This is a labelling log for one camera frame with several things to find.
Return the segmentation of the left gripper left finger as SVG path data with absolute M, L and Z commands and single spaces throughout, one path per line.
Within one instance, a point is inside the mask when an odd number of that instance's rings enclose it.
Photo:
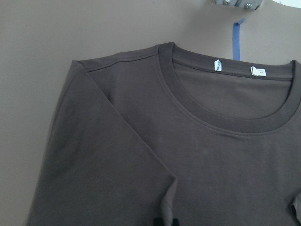
M 162 218 L 154 218 L 153 226 L 163 226 L 163 219 Z

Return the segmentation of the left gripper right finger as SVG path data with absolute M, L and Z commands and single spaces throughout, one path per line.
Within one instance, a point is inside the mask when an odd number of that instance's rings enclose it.
M 172 226 L 180 226 L 179 220 L 177 218 L 173 218 Z

